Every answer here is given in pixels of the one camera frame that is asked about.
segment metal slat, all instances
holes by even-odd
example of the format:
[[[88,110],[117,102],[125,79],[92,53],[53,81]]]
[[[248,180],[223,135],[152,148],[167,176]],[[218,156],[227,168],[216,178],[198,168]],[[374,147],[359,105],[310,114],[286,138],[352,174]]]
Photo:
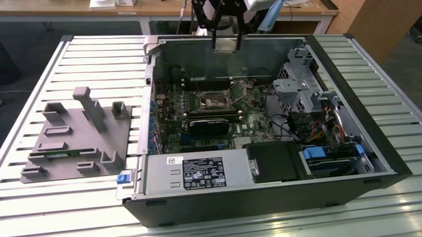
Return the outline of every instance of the metal slat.
[[[145,70],[145,64],[103,64],[92,67],[91,65],[59,66],[56,73],[93,73],[93,72],[123,72]]]
[[[111,50],[111,51],[72,51],[65,52],[63,58],[99,58],[144,56],[143,50]]]
[[[96,45],[96,44],[131,44],[136,43],[140,44],[144,42],[143,38],[123,38],[123,39],[73,39],[71,45],[73,44],[87,44],[87,45]]]
[[[64,58],[60,65],[95,65],[95,64],[123,64],[143,63],[143,57],[108,57],[108,58]]]
[[[56,74],[52,81],[88,81],[88,80],[115,80],[144,78],[144,71],[107,72],[107,73],[67,73]]]
[[[93,89],[91,90],[91,98],[100,99],[100,98],[120,98],[120,97],[135,97],[141,95],[143,88],[127,88],[127,89]],[[64,91],[48,91],[43,93],[40,99],[43,101],[53,101],[53,100],[72,100],[73,90],[64,90]]]
[[[350,48],[335,48],[335,47],[323,47],[326,53],[358,53],[356,49]]]
[[[422,124],[383,126],[381,127],[381,130],[387,137],[399,135],[419,135],[422,134]]]
[[[330,53],[331,59],[362,59],[362,55],[358,53]]]
[[[382,80],[366,80],[366,81],[351,80],[347,83],[352,89],[387,87],[387,84]],[[328,88],[332,88],[332,84],[330,81],[324,81],[324,84]]]
[[[73,39],[144,39],[145,36],[73,36]]]
[[[363,97],[359,100],[364,106],[397,105],[403,103],[398,96]]]
[[[91,89],[105,89],[105,88],[129,88],[141,87],[145,85],[144,79],[129,79],[129,80],[105,80],[105,81],[84,81],[84,86]],[[45,85],[45,90],[68,90],[75,87],[75,82],[55,82]]]
[[[389,88],[354,89],[354,92],[359,98],[395,95],[394,91],[391,91]]]
[[[322,47],[352,47],[348,42],[319,42]]]
[[[410,109],[406,105],[370,106],[367,111],[373,116],[410,114]]]
[[[369,66],[364,59],[332,59],[335,66]]]
[[[422,136],[390,137],[394,148],[422,147]]]
[[[338,37],[315,37],[319,42],[347,42],[347,39],[343,36]]]
[[[139,50],[143,44],[97,44],[97,45],[69,45],[67,51],[108,51],[108,50]]]

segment warning label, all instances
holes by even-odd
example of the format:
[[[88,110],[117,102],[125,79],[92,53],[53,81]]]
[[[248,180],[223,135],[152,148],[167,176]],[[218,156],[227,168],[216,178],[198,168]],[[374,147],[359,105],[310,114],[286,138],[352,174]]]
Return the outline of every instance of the warning label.
[[[222,157],[183,160],[183,187],[186,190],[226,186]]]

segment blue object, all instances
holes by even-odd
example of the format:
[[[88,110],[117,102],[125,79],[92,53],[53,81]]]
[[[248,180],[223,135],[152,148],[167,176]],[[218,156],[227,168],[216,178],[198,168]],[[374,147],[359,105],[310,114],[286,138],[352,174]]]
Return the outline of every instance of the blue object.
[[[311,158],[311,154],[307,150],[302,151],[304,159],[310,159]]]
[[[116,179],[117,184],[131,183],[131,174],[119,174]]]
[[[279,16],[279,11],[282,10],[282,7],[283,7],[283,3],[284,3],[284,0],[275,1],[272,6],[270,7],[268,12],[266,13],[263,22],[259,25],[258,30],[260,30],[260,31],[270,31],[271,30],[271,28],[275,24],[276,18]]]
[[[362,147],[362,145],[356,145],[356,150],[358,150],[358,152],[359,152],[359,155],[363,155],[364,154],[364,150],[363,150],[363,147]]]
[[[307,147],[303,151],[304,159],[326,157],[322,147]]]
[[[153,101],[151,101],[151,108],[149,109],[151,109],[151,111],[156,110],[156,104]]]

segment slatted metal table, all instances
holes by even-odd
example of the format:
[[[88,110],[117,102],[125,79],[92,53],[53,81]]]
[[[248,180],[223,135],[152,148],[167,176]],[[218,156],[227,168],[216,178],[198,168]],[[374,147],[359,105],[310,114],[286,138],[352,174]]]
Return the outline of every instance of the slatted metal table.
[[[144,36],[73,37],[61,41],[0,149],[0,236],[395,236],[422,233],[422,114],[354,39],[316,36],[414,176],[344,206],[196,223],[143,227],[115,198],[115,176],[33,184],[19,182],[41,131],[41,109],[72,100],[88,86],[103,106],[133,106],[127,168],[136,165],[144,103]],[[323,72],[319,73],[332,88]]]

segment metal bracket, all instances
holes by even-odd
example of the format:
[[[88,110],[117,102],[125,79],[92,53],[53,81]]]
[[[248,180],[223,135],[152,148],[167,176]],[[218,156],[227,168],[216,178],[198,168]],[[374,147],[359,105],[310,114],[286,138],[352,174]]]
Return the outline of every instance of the metal bracket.
[[[144,54],[147,56],[155,54],[156,50],[153,50],[159,46],[159,37],[158,36],[147,36],[144,39]]]

